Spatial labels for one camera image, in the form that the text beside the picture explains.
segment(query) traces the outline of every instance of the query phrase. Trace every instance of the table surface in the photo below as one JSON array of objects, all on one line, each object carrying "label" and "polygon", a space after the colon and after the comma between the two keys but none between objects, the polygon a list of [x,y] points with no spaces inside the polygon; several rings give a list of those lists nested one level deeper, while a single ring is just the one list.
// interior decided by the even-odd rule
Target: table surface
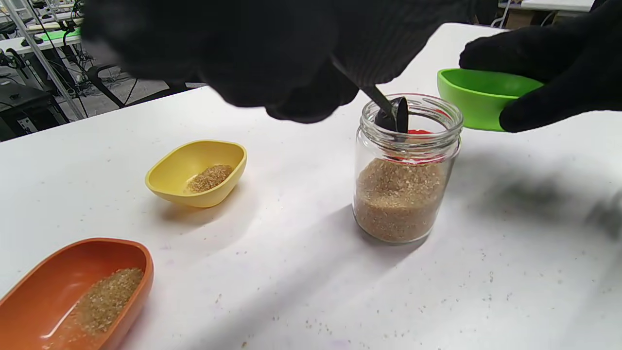
[{"label": "table surface", "polygon": [[590,12],[594,0],[524,0],[523,9]]},{"label": "table surface", "polygon": [[[45,34],[37,34],[38,37],[43,37]],[[24,37],[17,37],[12,39],[0,40],[0,49],[6,52],[8,48],[14,49],[19,55],[24,55],[32,52],[32,48],[30,46],[22,46],[22,41]],[[79,44],[81,42],[81,37],[79,35],[67,37],[66,43],[67,45]],[[59,48],[63,45],[63,39],[55,39],[52,41],[56,48]],[[52,48],[52,44],[50,44],[49,40],[43,41],[43,43],[38,45],[41,50],[47,50]]]},{"label": "table surface", "polygon": [[[436,95],[436,72],[498,31],[446,24],[381,89]],[[366,101],[299,125],[205,87],[1,143],[0,295],[65,245],[117,237],[155,263],[120,350],[622,347],[622,246],[585,220],[622,187],[622,115],[464,130],[415,249],[371,243],[353,220]],[[149,192],[149,168],[200,139],[248,149],[230,197],[190,210]]]}]

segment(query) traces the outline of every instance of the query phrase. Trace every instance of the gloved hand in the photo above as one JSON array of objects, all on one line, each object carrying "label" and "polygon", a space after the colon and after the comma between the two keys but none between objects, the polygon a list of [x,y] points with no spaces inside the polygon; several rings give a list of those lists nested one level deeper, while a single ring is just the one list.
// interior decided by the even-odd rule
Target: gloved hand
[{"label": "gloved hand", "polygon": [[358,92],[331,54],[361,86],[388,82],[439,25],[472,18],[474,1],[190,0],[182,12],[164,0],[89,0],[81,35],[134,77],[199,76],[228,103],[313,123]]},{"label": "gloved hand", "polygon": [[466,45],[460,66],[545,83],[501,112],[506,131],[531,130],[588,111],[621,111],[622,0],[559,24],[477,39]]}]

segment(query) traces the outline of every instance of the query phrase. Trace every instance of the orange bowl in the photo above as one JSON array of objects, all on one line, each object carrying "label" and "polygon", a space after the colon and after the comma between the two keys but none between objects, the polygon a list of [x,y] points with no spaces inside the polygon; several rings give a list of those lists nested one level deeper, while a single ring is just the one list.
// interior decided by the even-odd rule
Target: orange bowl
[{"label": "orange bowl", "polygon": [[[68,324],[67,316],[97,281],[118,270],[140,268],[144,276],[107,332],[97,336]],[[153,261],[145,246],[119,239],[87,239],[55,252],[0,301],[3,349],[113,350],[142,310],[153,284]]]}]

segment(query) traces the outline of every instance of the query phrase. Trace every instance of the sugar granule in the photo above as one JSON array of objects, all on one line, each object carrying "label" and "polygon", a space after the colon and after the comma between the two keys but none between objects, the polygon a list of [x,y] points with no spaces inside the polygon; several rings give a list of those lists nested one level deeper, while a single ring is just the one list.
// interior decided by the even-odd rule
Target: sugar granule
[{"label": "sugar granule", "polygon": [[205,192],[220,185],[233,172],[229,165],[210,166],[188,182],[187,191],[191,193]]},{"label": "sugar granule", "polygon": [[413,165],[374,159],[356,182],[356,221],[383,241],[418,239],[432,228],[445,182],[439,163]]},{"label": "sugar granule", "polygon": [[72,311],[76,323],[90,335],[105,333],[138,288],[142,276],[141,269],[127,268],[95,283]]}]

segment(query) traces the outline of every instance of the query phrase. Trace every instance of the green object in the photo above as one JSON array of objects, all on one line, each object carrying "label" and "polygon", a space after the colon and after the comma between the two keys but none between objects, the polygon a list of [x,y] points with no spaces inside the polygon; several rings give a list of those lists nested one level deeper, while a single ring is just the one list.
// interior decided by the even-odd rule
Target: green object
[{"label": "green object", "polygon": [[504,131],[499,126],[503,108],[543,86],[520,75],[468,69],[439,71],[437,85],[440,97],[462,111],[464,126],[489,131]]},{"label": "green object", "polygon": [[[43,39],[43,41],[49,41],[49,39],[47,38],[48,35],[50,36],[50,39],[52,40],[63,39],[65,32],[64,31],[53,31],[53,32],[48,32],[47,35],[43,33],[37,36]],[[76,35],[80,35],[80,28],[76,28],[75,31],[67,34],[67,37],[75,37]]]}]

